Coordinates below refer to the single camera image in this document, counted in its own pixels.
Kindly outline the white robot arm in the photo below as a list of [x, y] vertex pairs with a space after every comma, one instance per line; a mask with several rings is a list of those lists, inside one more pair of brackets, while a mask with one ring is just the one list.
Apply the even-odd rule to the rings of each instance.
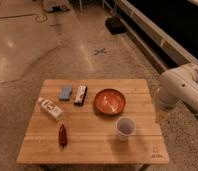
[[174, 108], [181, 100], [198, 112], [198, 66], [188, 63], [163, 72], [155, 98], [161, 109]]

